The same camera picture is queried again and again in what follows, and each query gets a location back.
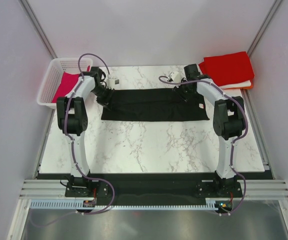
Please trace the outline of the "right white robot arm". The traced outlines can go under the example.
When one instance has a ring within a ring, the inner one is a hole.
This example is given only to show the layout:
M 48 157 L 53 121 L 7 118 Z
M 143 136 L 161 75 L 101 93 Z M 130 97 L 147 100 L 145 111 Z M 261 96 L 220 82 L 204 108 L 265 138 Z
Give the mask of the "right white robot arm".
M 214 178 L 211 182 L 200 182 L 198 194 L 205 198 L 240 198 L 244 189 L 238 182 L 240 173 L 235 170 L 235 149 L 238 141 L 248 133 L 248 121 L 244 100 L 231 97 L 215 84 L 210 76 L 201 74 L 196 64 L 184 67 L 185 77 L 171 72 L 168 83 L 175 84 L 175 90 L 184 97 L 186 93 L 198 93 L 213 106 L 213 130 L 219 140 L 219 157 Z

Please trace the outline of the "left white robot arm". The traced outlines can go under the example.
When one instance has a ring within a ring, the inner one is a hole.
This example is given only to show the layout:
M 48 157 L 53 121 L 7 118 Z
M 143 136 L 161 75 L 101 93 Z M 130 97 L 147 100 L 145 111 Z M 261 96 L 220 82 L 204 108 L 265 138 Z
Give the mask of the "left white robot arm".
M 106 74 L 99 67 L 81 71 L 72 90 L 56 100 L 57 125 L 67 139 L 71 161 L 70 176 L 65 187 L 66 197 L 96 198 L 100 192 L 100 183 L 104 184 L 105 196 L 108 195 L 108 190 L 115 192 L 109 181 L 91 177 L 85 148 L 85 133 L 88 128 L 85 100 L 89 94 L 94 94 L 105 105 L 109 103 L 114 91 L 102 85 L 105 78 Z

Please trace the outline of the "black t shirt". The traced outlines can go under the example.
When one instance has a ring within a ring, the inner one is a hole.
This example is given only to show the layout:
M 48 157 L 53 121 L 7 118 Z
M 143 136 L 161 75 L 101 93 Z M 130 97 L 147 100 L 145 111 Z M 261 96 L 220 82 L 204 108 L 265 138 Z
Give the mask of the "black t shirt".
M 184 100 L 172 88 L 117 90 L 101 119 L 127 122 L 187 122 L 209 120 L 204 97 L 188 94 Z

